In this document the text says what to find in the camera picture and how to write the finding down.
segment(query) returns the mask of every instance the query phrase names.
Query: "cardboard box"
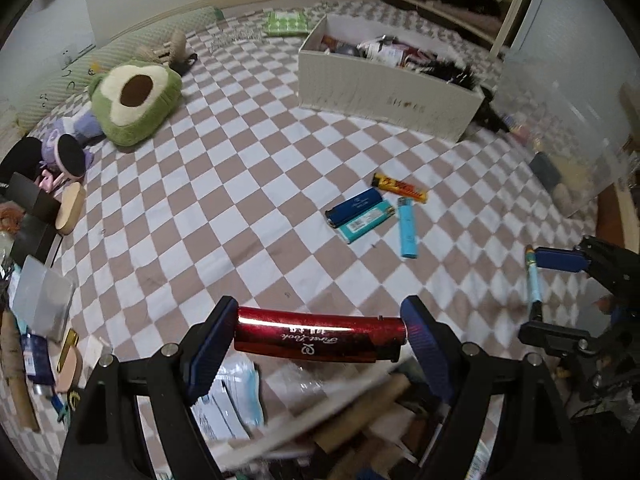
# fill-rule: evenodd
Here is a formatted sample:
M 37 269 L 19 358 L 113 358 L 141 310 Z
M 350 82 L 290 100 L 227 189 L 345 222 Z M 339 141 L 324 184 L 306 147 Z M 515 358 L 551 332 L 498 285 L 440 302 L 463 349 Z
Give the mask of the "cardboard box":
M 349 44 L 389 34 L 463 66 L 456 51 L 440 40 L 364 18 L 328 14 L 300 47 L 298 97 L 303 107 L 386 121 L 455 142 L 482 103 L 480 89 L 469 91 L 404 68 L 320 52 L 325 34 Z

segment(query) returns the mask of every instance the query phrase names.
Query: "red lighter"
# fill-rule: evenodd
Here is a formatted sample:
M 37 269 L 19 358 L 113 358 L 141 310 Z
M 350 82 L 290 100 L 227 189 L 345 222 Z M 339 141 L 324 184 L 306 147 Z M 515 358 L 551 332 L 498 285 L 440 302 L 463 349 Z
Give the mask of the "red lighter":
M 234 348 L 289 359 L 397 361 L 406 341 L 398 317 L 324 316 L 241 306 Z

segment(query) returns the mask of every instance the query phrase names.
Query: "power socket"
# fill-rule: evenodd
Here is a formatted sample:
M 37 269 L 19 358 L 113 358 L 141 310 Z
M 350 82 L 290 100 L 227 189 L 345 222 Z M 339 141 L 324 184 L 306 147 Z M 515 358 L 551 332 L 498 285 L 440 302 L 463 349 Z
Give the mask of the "power socket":
M 78 59 L 78 47 L 75 43 L 68 44 L 65 48 L 56 54 L 56 59 L 61 70 L 64 70 L 67 66 L 72 64 Z

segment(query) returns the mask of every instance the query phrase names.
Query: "blue lighter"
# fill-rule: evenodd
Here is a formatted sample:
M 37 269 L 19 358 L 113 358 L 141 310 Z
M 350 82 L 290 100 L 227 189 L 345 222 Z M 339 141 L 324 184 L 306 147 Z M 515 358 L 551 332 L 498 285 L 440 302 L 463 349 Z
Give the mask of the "blue lighter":
M 380 202 L 382 202 L 382 195 L 372 187 L 329 209 L 329 211 L 325 211 L 324 216 L 328 224 L 336 228 L 353 220 Z
M 418 256 L 415 244 L 414 212 L 412 200 L 401 196 L 398 199 L 398 216 L 400 217 L 400 254 L 403 258 Z
M 382 224 L 387 218 L 391 218 L 395 212 L 394 207 L 383 200 L 357 218 L 338 227 L 338 232 L 350 244 L 364 233 L 371 231 L 375 226 Z

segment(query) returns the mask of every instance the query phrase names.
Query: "green pillow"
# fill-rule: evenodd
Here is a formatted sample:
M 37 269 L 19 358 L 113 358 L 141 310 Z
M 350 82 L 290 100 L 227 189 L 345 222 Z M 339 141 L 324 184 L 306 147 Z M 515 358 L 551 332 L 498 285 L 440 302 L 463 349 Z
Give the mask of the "green pillow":
M 180 76 L 169 67 L 131 60 L 94 77 L 89 95 L 107 138 L 119 146 L 133 146 L 158 129 L 181 89 Z

